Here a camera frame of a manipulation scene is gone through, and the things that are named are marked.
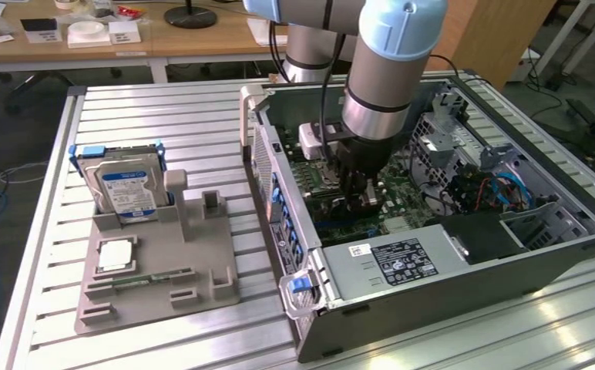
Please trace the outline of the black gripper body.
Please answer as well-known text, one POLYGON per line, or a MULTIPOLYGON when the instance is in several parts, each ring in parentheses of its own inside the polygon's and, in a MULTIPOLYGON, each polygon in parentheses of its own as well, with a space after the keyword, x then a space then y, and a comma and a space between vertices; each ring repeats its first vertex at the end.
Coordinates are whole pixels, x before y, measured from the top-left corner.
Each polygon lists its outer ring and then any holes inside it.
POLYGON ((357 174, 374 178, 386 166, 393 140, 368 140, 353 136, 336 141, 334 168, 338 178, 357 174))

